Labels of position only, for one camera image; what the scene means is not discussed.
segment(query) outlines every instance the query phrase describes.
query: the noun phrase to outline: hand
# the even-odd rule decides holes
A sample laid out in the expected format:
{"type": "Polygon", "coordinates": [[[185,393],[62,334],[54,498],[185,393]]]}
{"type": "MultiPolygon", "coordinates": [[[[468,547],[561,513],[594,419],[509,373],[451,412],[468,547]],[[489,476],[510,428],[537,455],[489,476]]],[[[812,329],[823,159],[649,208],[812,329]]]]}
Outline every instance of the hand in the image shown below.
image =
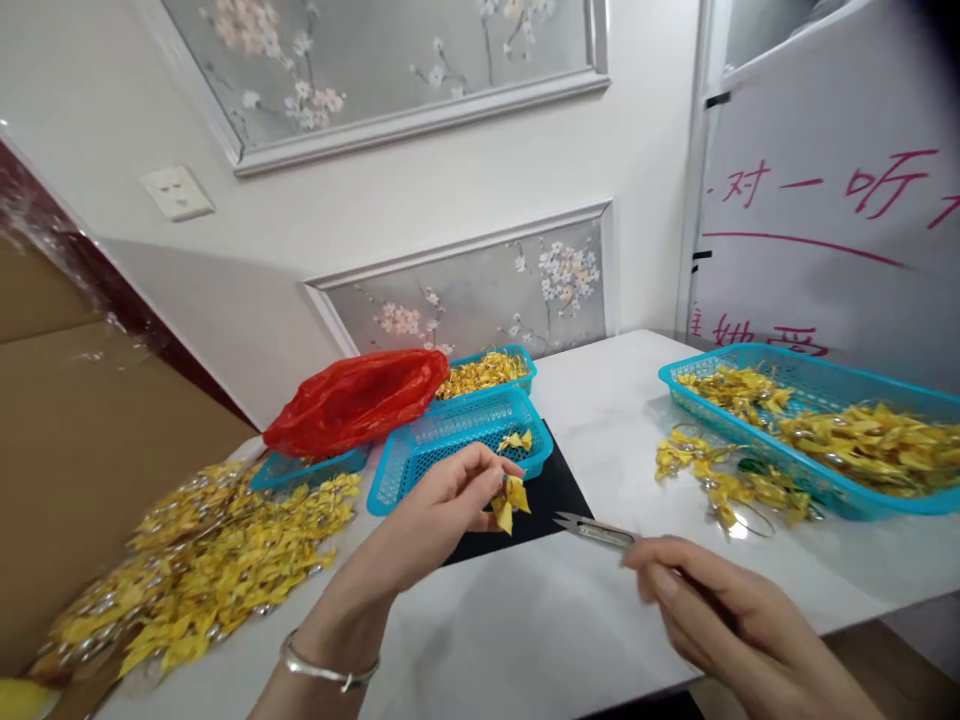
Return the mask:
{"type": "Polygon", "coordinates": [[[375,596],[409,590],[443,564],[465,532],[499,530],[483,508],[505,474],[522,477],[523,470],[482,443],[439,461],[338,575],[362,573],[375,596]]]}
{"type": "Polygon", "coordinates": [[[786,594],[766,578],[680,538],[641,540],[623,559],[644,602],[656,601],[670,644],[725,683],[753,718],[883,716],[786,594]],[[736,618],[725,625],[678,571],[736,618]]]}

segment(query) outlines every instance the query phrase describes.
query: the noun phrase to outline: whiteboard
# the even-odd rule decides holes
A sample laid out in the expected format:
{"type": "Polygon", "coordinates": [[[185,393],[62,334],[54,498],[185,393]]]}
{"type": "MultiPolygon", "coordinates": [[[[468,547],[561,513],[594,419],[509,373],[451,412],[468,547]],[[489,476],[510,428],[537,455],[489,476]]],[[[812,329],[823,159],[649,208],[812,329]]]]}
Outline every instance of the whiteboard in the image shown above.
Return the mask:
{"type": "Polygon", "coordinates": [[[960,393],[960,114],[901,7],[857,3],[724,78],[690,344],[960,393]]]}

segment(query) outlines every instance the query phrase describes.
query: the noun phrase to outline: cherry blossom painting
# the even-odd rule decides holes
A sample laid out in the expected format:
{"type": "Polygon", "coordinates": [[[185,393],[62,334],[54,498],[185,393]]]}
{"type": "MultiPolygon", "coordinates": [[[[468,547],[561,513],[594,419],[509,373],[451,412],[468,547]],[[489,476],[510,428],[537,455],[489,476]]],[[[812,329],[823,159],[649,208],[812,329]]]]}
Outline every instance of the cherry blossom painting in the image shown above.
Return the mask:
{"type": "Polygon", "coordinates": [[[274,162],[295,156],[300,138],[326,137],[300,151],[319,157],[609,83],[600,0],[138,2],[165,12],[154,34],[169,58],[192,58],[238,163],[266,148],[274,162]],[[459,109],[417,115],[446,106],[459,109]]]}
{"type": "Polygon", "coordinates": [[[322,288],[361,354],[424,347],[456,360],[519,344],[544,357],[610,334],[604,225],[598,214],[422,264],[310,284],[322,288]]]}

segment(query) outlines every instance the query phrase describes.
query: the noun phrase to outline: small scissors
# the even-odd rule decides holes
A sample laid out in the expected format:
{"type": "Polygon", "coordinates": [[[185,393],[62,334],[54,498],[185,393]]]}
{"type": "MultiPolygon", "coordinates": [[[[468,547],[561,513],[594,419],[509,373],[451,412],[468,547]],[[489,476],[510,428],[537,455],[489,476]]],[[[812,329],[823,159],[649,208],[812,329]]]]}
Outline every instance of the small scissors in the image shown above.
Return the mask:
{"type": "Polygon", "coordinates": [[[581,515],[565,513],[560,510],[557,510],[557,515],[562,517],[563,520],[554,518],[553,521],[567,532],[571,532],[587,540],[596,540],[604,545],[610,545],[620,550],[626,550],[632,547],[633,544],[640,539],[639,535],[634,535],[631,532],[621,530],[612,525],[604,525],[603,523],[592,520],[591,518],[585,518],[581,515]]]}
{"type": "MultiPolygon", "coordinates": [[[[597,522],[591,518],[585,518],[581,515],[565,513],[560,510],[557,510],[557,515],[562,517],[563,520],[554,518],[553,521],[567,532],[573,533],[577,537],[586,538],[587,540],[596,540],[599,543],[623,550],[624,552],[633,547],[634,543],[642,537],[639,534],[613,527],[613,525],[605,525],[604,523],[597,522]]],[[[739,621],[736,615],[720,601],[717,594],[699,580],[690,577],[690,575],[682,569],[676,568],[676,572],[686,580],[696,592],[700,593],[700,596],[707,605],[717,613],[724,625],[736,633],[739,621]]]]}

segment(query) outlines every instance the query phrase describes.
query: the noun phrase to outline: white table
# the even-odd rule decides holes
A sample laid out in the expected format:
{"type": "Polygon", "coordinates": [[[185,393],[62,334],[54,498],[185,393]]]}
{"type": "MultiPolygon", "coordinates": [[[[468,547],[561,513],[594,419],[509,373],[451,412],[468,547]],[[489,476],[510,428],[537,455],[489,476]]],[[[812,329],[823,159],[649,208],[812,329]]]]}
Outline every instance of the white table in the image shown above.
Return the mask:
{"type": "MultiPolygon", "coordinates": [[[[763,573],[820,633],[960,589],[956,516],[828,518],[781,528],[770,540],[728,540],[705,518],[692,477],[664,488],[654,482],[657,442],[689,419],[657,370],[694,354],[641,330],[537,363],[533,401],[598,519],[681,535],[763,573]]],[[[378,460],[376,451],[368,479],[378,460]]],[[[379,522],[365,503],[341,536],[338,565],[379,522]]],[[[612,550],[560,533],[434,573],[394,606],[363,718],[575,718],[696,677],[618,562],[612,550]]],[[[121,687],[98,718],[245,716],[284,636],[331,576],[307,581],[273,615],[156,689],[121,687]]]]}

